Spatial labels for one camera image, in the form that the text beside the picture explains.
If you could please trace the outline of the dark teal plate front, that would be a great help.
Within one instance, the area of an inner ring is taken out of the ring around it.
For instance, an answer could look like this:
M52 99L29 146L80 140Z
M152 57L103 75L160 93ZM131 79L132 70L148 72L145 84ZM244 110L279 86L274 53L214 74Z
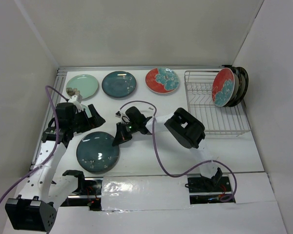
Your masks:
M76 158L79 165L93 174L104 174L117 164L119 146L113 146L114 137L106 132L86 135L78 144Z

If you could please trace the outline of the black rimmed beige plate front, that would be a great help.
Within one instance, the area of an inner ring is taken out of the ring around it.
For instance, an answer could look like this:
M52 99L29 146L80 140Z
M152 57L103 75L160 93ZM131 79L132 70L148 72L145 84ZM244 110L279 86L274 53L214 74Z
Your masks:
M245 68L237 67L237 70L239 71L239 73L241 75L242 85L241 85L241 91L239 92L238 99L237 99L235 105L238 105L243 100L243 98L246 95L248 86L249 86L249 75L248 75L247 71L245 70Z

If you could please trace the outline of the black rimmed beige plate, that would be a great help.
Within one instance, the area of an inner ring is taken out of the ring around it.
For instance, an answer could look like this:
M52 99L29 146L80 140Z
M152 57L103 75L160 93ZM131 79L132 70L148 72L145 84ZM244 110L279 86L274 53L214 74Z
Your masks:
M248 86L249 86L249 75L248 75L247 71L245 70L245 68L237 67L237 70L239 71L239 73L241 75L242 85L241 85L241 91L239 92L238 99L237 99L235 105L238 105L243 100L243 98L246 95Z
M242 75L240 71L236 67L230 67L231 71L234 75L234 91L232 94L232 97L230 98L229 102L226 104L226 107L232 107L235 105L235 103L240 98L240 95L242 94Z

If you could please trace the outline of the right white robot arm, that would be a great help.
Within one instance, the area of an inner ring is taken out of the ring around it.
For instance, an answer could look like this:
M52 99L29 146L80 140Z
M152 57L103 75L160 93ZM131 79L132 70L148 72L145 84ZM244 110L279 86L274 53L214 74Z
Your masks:
M178 108L175 112L166 116L146 117L138 108L130 107L125 111L127 122L118 122L116 124L116 135L113 146L118 146L132 139L132 135L139 132L143 135L152 136L153 149L157 161L163 172L172 178L178 178L187 175L198 168L201 174L202 182L199 187L212 192L220 186L220 179L223 175L222 170L212 160L205 141L205 127L202 122L196 119L184 108ZM177 142L188 149L199 162L181 174L171 174L166 170L161 162L155 134L157 132L169 132Z

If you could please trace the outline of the mint green flower plate front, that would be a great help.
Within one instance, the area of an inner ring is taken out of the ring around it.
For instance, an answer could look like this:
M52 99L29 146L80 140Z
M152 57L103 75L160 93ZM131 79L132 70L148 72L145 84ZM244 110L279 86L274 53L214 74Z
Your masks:
M87 117L92 117L91 111L88 106L82 104L82 110L86 112Z

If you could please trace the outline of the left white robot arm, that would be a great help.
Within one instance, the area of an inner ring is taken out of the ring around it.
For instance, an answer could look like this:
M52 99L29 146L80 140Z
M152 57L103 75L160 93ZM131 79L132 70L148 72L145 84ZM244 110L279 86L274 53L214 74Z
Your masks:
M55 115L42 134L39 157L26 184L16 198L5 204L8 218L15 230L49 233L55 224L58 208L71 194L86 190L82 171L67 169L54 178L58 164L75 133L84 133L102 126L102 118L94 105L90 115L79 103L62 102L54 108Z

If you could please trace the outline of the black rimmed beige plate back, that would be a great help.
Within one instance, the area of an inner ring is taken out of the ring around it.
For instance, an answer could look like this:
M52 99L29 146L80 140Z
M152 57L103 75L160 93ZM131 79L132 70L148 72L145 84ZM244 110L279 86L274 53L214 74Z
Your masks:
M240 95L242 94L242 75L240 71L236 67L230 67L231 71L234 75L234 91L232 94L232 97L230 98L229 102L226 104L226 107L232 107L235 105L235 103L240 98Z

